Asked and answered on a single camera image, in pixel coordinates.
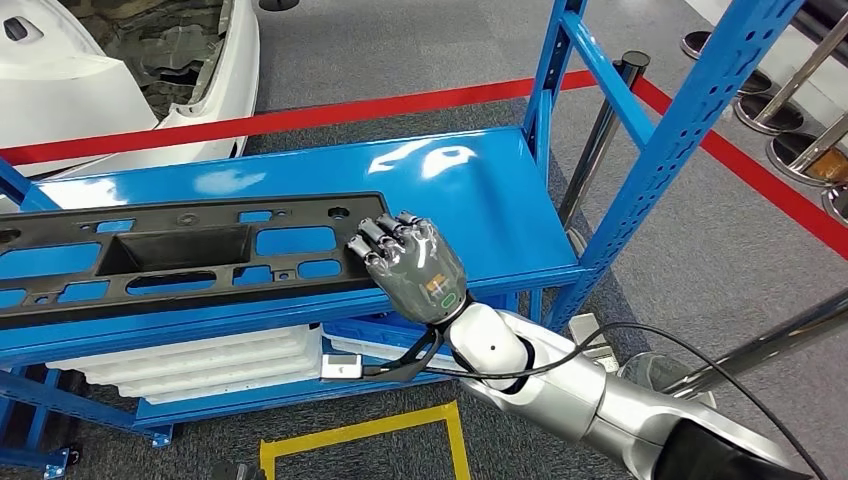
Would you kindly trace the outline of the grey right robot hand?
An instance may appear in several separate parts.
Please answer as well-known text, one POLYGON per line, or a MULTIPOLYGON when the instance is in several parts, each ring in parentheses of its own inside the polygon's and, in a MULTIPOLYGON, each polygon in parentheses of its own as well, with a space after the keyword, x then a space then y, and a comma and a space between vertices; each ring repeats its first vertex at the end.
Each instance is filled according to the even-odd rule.
POLYGON ((347 242, 394 310, 424 325, 457 317, 468 301, 459 257, 427 218, 403 211, 365 218, 347 242))

